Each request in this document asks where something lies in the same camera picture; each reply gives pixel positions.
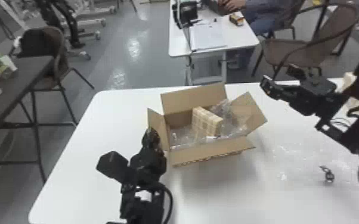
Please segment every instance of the table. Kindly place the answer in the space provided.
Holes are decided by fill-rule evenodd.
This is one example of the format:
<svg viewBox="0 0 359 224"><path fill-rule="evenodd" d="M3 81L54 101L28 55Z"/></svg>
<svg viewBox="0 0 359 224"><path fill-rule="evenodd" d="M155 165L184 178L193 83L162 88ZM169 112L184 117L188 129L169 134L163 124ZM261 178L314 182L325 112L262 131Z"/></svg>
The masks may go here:
<svg viewBox="0 0 359 224"><path fill-rule="evenodd" d="M171 10L171 5L174 4L174 0L171 1L169 6L170 10L170 21L169 21L169 43L168 43L168 54L172 58L185 57L187 59L185 79L187 85L197 85L201 83L209 82L220 82L224 83L227 80L227 55L226 52L232 49L238 48L253 48L259 44L259 40L249 27L248 23L244 21L244 25L241 27L235 26L228 20L228 15L220 17L218 14L212 12L211 10L199 10L198 16L203 20L214 21L215 18L218 18L218 22L221 23L222 34L224 38L223 45L226 47L223 48L212 48L204 51L195 51L192 52L189 48L187 40L185 38L184 32L180 30L174 22L173 12ZM210 54L213 52L222 52L222 64L221 64L221 75L222 76L211 76L203 77L200 79L192 79L192 55L200 54Z"/></svg>
<svg viewBox="0 0 359 224"><path fill-rule="evenodd" d="M147 107L162 113L160 94L184 88L189 87L96 94L36 199L29 222L122 222L120 184L96 171L98 159L112 150L128 159L138 153ZM226 90L229 99L249 91L268 122L249 135L255 149L168 168L162 182L174 195L171 223L359 223L358 156L317 132L318 118L303 117L269 98L258 83L226 85ZM323 164L335 174L333 185L323 185L318 168Z"/></svg>
<svg viewBox="0 0 359 224"><path fill-rule="evenodd" d="M4 123L4 119L16 107L21 99L30 92L31 88L52 68L53 57L30 57L13 60L18 68L9 79L0 82L2 94L0 94L0 128L12 129L18 127L34 127L32 122L26 124ZM17 164L9 161L0 161L1 164ZM39 161L25 163L40 164Z"/></svg>

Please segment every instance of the table leg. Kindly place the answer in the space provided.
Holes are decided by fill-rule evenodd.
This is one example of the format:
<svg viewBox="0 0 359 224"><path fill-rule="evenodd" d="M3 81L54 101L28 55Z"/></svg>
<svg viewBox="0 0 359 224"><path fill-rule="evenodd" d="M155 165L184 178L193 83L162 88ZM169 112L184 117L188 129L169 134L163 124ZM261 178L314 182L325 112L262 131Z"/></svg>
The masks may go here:
<svg viewBox="0 0 359 224"><path fill-rule="evenodd" d="M188 86L193 85L192 70L193 70L192 58L191 58L191 56L187 56L187 69L185 71L185 77L188 80L188 83L187 83Z"/></svg>
<svg viewBox="0 0 359 224"><path fill-rule="evenodd" d="M227 82L227 52L226 51L222 53L221 76L222 76L222 82L225 84Z"/></svg>
<svg viewBox="0 0 359 224"><path fill-rule="evenodd" d="M32 99L33 134L35 136L36 156L37 156L36 162L38 163L39 171L41 173L43 183L46 183L46 175L42 165L41 140L39 137L39 123L38 123L38 112L36 110L35 92L31 91L30 96Z"/></svg>

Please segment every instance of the open cardboard box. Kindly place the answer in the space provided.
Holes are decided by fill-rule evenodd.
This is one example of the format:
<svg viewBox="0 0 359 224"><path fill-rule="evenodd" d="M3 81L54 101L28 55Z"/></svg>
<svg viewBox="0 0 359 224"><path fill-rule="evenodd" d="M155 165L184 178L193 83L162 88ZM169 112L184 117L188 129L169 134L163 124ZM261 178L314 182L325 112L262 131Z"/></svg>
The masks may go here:
<svg viewBox="0 0 359 224"><path fill-rule="evenodd" d="M254 148L246 136L241 136L190 148L170 150L170 129L189 125L194 107L208 108L224 99L227 99L224 84L217 83L161 94L164 115L148 108L148 125L158 132L162 149L167 152L166 156L171 166L183 166L211 158L225 157ZM231 111L239 117L238 122L246 124L247 134L267 121L248 92L231 102Z"/></svg>

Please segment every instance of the small metal object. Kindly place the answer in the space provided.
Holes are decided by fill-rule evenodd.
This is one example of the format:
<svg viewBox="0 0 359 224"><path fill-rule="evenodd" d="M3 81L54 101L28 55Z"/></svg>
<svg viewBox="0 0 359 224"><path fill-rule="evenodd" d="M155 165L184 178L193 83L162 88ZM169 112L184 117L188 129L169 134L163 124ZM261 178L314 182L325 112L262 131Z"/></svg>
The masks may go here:
<svg viewBox="0 0 359 224"><path fill-rule="evenodd" d="M322 171L324 173L326 173L324 176L326 178L326 182L328 182L328 183L334 182L335 176L334 176L333 172L331 172L331 170L329 168L327 168L326 166L319 166L319 167L322 169Z"/></svg>

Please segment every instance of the black bag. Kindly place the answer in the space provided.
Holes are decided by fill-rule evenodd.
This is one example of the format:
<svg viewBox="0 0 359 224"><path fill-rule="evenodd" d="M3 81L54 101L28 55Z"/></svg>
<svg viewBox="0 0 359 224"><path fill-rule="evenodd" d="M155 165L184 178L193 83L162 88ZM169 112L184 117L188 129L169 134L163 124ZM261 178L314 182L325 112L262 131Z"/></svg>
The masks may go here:
<svg viewBox="0 0 359 224"><path fill-rule="evenodd" d="M17 58L47 55L56 58L61 44L64 44L61 43L61 36L48 33L47 29L29 29L24 32L20 39L21 52L17 54ZM68 61L65 52L63 52L58 64L58 70L60 74L63 74L67 69ZM53 70L49 71L46 76L54 77Z"/></svg>

